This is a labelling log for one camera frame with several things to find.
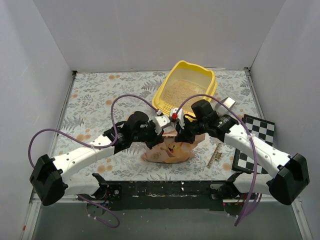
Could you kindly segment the pink cat litter bag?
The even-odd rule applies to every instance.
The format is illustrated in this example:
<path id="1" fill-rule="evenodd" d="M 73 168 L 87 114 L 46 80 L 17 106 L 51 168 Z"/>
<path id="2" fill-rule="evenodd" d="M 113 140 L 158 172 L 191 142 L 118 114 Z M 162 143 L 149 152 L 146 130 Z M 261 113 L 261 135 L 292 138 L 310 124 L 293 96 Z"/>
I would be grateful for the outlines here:
<path id="1" fill-rule="evenodd" d="M 195 137 L 193 143 L 175 142 L 176 135 L 176 130 L 164 132 L 164 141 L 152 149 L 146 148 L 140 156 L 141 160 L 164 164 L 183 163 L 195 156 L 193 149 L 206 138 L 205 134 L 201 134 Z"/>

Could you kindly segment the gold brown bookmark strip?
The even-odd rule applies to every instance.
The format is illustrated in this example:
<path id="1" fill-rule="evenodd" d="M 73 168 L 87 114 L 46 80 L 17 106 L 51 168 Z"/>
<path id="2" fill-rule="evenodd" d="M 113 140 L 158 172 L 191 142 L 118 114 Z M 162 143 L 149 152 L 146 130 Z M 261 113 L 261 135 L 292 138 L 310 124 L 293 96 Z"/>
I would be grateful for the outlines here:
<path id="1" fill-rule="evenodd" d="M 212 167 L 214 161 L 219 160 L 221 158 L 221 156 L 222 156 L 222 153 L 220 152 L 221 147 L 222 147 L 222 143 L 218 143 L 209 162 L 208 162 L 208 164 L 207 164 L 208 168 Z"/>

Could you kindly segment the silver metal scoop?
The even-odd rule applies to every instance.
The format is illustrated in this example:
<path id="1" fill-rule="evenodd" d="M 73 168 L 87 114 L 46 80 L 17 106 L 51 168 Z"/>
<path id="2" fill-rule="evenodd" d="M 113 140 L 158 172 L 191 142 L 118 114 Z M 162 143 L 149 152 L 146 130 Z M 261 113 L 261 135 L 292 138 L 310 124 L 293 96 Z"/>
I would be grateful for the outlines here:
<path id="1" fill-rule="evenodd" d="M 221 103 L 216 103 L 214 110 L 219 116 L 228 115 L 230 113 L 229 109 L 231 110 L 235 103 L 236 101 L 234 99 L 232 99 L 231 97 L 226 97 L 221 100 Z"/>

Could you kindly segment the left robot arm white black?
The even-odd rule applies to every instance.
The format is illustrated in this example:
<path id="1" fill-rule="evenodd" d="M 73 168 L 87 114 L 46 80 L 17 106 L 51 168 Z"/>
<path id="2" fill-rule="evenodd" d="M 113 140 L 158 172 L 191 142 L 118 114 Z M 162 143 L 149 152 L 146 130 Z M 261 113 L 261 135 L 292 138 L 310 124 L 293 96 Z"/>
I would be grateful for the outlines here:
<path id="1" fill-rule="evenodd" d="M 144 143 L 149 149 L 164 141 L 164 128 L 170 125 L 167 116 L 153 119 L 136 111 L 128 120 L 116 123 L 92 142 L 60 156 L 47 154 L 38 158 L 29 178 L 44 206 L 50 206 L 63 196 L 87 194 L 95 200 L 106 196 L 107 182 L 97 173 L 81 178 L 74 174 L 96 161 L 113 156 L 132 143 Z"/>

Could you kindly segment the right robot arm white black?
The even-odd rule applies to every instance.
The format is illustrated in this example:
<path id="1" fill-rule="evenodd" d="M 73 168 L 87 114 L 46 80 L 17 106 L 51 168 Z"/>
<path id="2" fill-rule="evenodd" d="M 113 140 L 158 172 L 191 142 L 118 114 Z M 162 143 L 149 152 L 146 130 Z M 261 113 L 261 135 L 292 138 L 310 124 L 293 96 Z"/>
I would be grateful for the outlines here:
<path id="1" fill-rule="evenodd" d="M 262 141 L 230 115 L 219 116 L 211 104 L 201 99 L 192 105 L 195 119 L 186 118 L 183 110 L 174 108 L 169 116 L 176 122 L 176 142 L 193 143 L 195 137 L 208 134 L 256 160 L 265 174 L 236 172 L 211 192 L 216 198 L 237 199 L 253 192 L 274 197 L 284 205 L 292 202 L 309 184 L 307 160 L 301 154 L 290 156 Z"/>

